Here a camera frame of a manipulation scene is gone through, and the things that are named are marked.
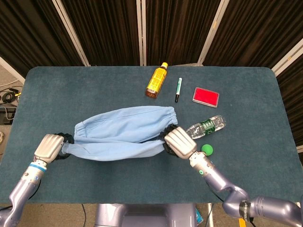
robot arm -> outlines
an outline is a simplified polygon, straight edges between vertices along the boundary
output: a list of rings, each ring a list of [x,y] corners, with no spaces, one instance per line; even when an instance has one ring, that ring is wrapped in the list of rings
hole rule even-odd
[[[223,202],[223,209],[228,215],[233,218],[243,218],[246,221],[261,216],[289,226],[302,226],[303,197],[301,210],[290,201],[271,197],[258,196],[250,200],[246,191],[225,178],[204,153],[196,151],[196,143],[181,127],[171,131],[164,139],[178,157],[189,159],[190,165],[212,188],[218,192],[229,192]]]
[[[47,134],[35,151],[34,162],[29,164],[20,181],[9,195],[11,208],[0,209],[0,227],[15,227],[22,215],[27,200],[37,190],[46,165],[57,157],[62,145],[63,136]]]

marker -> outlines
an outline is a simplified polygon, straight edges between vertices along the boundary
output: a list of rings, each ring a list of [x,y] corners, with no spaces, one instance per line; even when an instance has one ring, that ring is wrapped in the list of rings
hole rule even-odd
[[[182,78],[179,78],[178,85],[177,85],[177,91],[176,91],[176,97],[175,97],[175,103],[177,103],[179,100],[181,83],[182,83]]]

blue cloth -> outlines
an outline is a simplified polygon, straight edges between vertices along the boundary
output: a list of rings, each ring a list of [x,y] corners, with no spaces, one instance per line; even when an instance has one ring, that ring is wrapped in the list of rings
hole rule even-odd
[[[137,106],[102,113],[76,124],[75,143],[64,144],[62,153],[97,161],[151,157],[163,151],[164,142],[150,139],[177,123],[173,107]]]

bottle label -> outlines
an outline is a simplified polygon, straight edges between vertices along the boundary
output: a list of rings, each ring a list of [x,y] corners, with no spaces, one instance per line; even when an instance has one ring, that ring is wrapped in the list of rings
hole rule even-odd
[[[201,122],[201,125],[203,126],[203,128],[205,130],[205,135],[208,135],[208,134],[214,132],[214,130],[215,130],[214,122],[210,119],[208,119],[204,122]]]
[[[162,83],[166,77],[166,70],[162,68],[156,69],[147,88],[156,92],[160,91]]]

green label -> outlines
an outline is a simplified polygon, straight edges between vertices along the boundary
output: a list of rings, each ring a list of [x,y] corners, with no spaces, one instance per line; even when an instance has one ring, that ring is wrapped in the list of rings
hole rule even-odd
[[[201,122],[203,128],[205,129],[205,135],[208,135],[215,130],[215,125],[212,120],[206,120],[205,122]]]

